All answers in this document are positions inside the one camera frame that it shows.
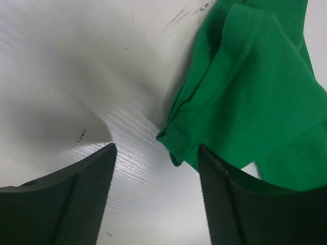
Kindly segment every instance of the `cloth fold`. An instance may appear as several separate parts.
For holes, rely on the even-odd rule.
[[[306,190],[327,183],[327,94],[303,37],[307,1],[218,0],[157,140],[195,170],[208,146],[263,180]]]

